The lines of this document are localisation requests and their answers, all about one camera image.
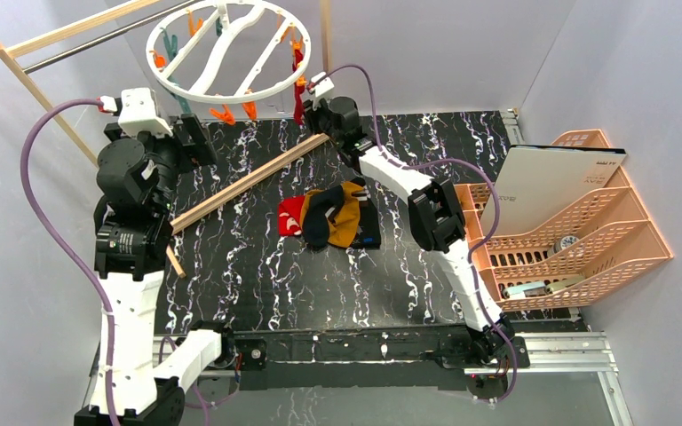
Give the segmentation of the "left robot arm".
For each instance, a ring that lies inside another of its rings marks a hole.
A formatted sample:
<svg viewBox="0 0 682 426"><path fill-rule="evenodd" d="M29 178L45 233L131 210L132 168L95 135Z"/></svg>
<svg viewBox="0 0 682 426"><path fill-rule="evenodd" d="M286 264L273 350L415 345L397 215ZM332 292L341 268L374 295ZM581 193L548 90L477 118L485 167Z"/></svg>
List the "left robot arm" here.
<svg viewBox="0 0 682 426"><path fill-rule="evenodd" d="M90 402L77 425L177 425L185 395L206 370L238 373L242 355L230 327L196 321L169 355L155 340L155 311L171 242L171 203L178 177L215 161L212 140L194 114L170 130L105 128L108 144L98 156L102 192L96 212L94 269L105 292L100 361Z"/></svg>

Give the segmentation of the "red sock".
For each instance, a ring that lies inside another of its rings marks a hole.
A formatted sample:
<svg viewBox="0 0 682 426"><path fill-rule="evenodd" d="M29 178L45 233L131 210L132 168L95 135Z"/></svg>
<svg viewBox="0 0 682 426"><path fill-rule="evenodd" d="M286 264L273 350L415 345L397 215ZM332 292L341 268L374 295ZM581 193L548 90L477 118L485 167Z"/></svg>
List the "red sock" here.
<svg viewBox="0 0 682 426"><path fill-rule="evenodd" d="M302 48L299 43L293 43L292 44L292 70L296 71L298 66L301 64L302 60L304 58L304 54L302 52ZM303 125L304 122L304 107L303 107L303 101L302 101L302 94L305 91L305 86L302 84L304 80L303 76L300 76L297 81L294 83L294 100L295 100L295 106L294 106L294 111L293 111L293 119L295 123L299 126Z"/></svg>
<svg viewBox="0 0 682 426"><path fill-rule="evenodd" d="M298 237L302 235L300 216L305 196L289 197L278 205L278 233L281 237Z"/></svg>

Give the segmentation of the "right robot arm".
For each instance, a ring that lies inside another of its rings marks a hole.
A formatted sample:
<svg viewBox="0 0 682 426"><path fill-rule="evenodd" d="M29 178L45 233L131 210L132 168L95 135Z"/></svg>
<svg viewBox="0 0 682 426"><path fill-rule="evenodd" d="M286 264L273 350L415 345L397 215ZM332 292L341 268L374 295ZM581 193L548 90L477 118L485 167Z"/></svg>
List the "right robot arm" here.
<svg viewBox="0 0 682 426"><path fill-rule="evenodd" d="M422 250L434 254L473 334L470 360L504 361L508 367L517 368L512 324L490 295L472 259L489 238L474 244L467 240L464 210L452 181L424 174L423 166L402 162L377 139L370 138L361 127L353 99L306 100L303 108L309 129L326 134L336 144L344 164L408 204L410 232Z"/></svg>

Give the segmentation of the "white round clip hanger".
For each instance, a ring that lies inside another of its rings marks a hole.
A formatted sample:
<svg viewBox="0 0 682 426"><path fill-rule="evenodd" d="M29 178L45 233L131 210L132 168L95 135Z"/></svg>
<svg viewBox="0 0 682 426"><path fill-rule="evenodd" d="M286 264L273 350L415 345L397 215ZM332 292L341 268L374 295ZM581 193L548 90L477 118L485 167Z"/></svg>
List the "white round clip hanger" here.
<svg viewBox="0 0 682 426"><path fill-rule="evenodd" d="M312 53L300 19L267 1L197 1L155 23L144 48L165 90L209 105L258 101L291 88Z"/></svg>

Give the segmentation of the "mustard yellow sock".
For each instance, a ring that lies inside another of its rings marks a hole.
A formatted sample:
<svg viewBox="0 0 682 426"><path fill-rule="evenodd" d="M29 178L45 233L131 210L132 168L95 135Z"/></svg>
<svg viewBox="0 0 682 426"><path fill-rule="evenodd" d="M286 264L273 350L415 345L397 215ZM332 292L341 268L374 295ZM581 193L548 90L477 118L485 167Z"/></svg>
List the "mustard yellow sock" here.
<svg viewBox="0 0 682 426"><path fill-rule="evenodd" d="M353 196L353 191L361 190L362 187L352 183L351 181L345 181L340 185L344 189L345 204L337 213L335 218L329 220L330 236L328 239L328 245L341 249L347 249L354 240L360 218L359 202ZM305 206L306 204L304 201L300 216L301 227L301 219L304 215Z"/></svg>

